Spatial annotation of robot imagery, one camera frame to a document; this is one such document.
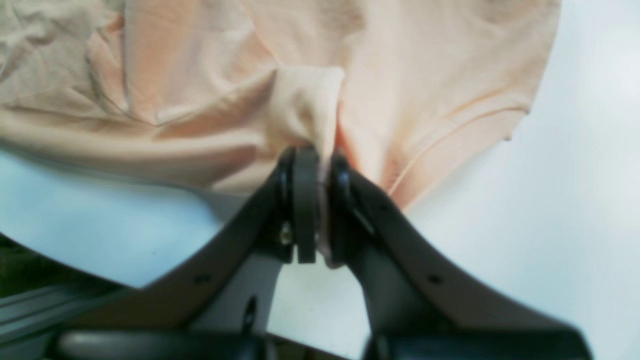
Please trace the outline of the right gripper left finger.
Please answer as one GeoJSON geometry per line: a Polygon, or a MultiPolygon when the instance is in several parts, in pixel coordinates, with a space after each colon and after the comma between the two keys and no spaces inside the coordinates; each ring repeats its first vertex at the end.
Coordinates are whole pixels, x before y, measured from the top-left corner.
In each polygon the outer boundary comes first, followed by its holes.
{"type": "Polygon", "coordinates": [[[319,157],[288,148],[202,249],[162,278],[71,320],[57,360],[276,360],[266,325],[281,268],[316,261],[319,157]]]}

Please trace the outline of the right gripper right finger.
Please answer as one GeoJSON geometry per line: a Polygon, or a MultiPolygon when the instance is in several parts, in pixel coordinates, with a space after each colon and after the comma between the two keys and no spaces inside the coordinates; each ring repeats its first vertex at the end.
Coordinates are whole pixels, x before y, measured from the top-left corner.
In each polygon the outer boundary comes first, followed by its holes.
{"type": "Polygon", "coordinates": [[[331,159],[333,260],[361,285],[366,360],[590,360],[573,326],[489,287],[419,233],[344,155],[331,159]]]}

